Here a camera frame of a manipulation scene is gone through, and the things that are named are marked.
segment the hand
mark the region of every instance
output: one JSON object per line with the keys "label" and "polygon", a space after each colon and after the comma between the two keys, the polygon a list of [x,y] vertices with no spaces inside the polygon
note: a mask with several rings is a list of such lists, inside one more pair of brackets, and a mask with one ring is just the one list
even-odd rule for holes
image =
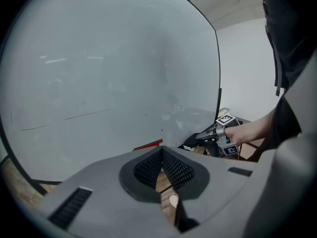
{"label": "hand", "polygon": [[224,133],[226,133],[227,137],[231,138],[231,142],[237,143],[239,147],[243,143],[246,143],[246,139],[244,138],[246,131],[244,129],[243,126],[228,127],[224,130]]}

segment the black clothing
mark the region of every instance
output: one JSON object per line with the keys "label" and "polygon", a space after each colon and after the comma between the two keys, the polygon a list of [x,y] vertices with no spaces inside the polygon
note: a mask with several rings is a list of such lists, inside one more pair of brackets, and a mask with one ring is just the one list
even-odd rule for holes
{"label": "black clothing", "polygon": [[[316,48],[314,3],[315,0],[264,0],[266,31],[276,67],[276,86],[291,87]],[[285,139],[297,136],[299,132],[297,119],[282,96],[275,108],[269,135],[248,160],[259,160],[263,151],[277,148]]]}

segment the curved white screen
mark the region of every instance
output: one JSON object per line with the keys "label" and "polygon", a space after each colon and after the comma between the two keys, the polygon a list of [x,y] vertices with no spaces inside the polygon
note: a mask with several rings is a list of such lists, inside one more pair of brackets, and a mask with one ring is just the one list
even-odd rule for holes
{"label": "curved white screen", "polygon": [[31,0],[0,65],[0,115],[32,179],[214,122],[216,35],[186,0]]}

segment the wooden floor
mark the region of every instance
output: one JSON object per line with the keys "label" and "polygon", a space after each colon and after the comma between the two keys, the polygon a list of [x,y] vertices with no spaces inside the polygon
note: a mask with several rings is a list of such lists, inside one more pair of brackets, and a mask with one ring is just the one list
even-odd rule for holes
{"label": "wooden floor", "polygon": [[38,206],[43,198],[42,195],[23,178],[10,159],[4,162],[0,172],[9,191],[17,201],[24,203],[30,209]]}
{"label": "wooden floor", "polygon": [[169,198],[172,195],[177,195],[177,193],[175,192],[175,190],[172,187],[167,189],[166,191],[164,191],[160,195],[160,206],[162,208],[163,213],[168,218],[169,222],[172,225],[174,225],[175,217],[176,217],[176,208],[174,206],[172,206],[172,204],[170,203],[170,200],[169,200]]}

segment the white wall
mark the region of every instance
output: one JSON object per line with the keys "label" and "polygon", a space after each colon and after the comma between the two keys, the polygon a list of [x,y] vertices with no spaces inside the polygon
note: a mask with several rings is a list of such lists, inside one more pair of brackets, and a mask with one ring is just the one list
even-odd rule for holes
{"label": "white wall", "polygon": [[217,30],[264,18],[263,0],[191,0]]}
{"label": "white wall", "polygon": [[273,53],[265,19],[250,20],[217,31],[221,66],[221,107],[234,116],[257,120],[278,102]]}

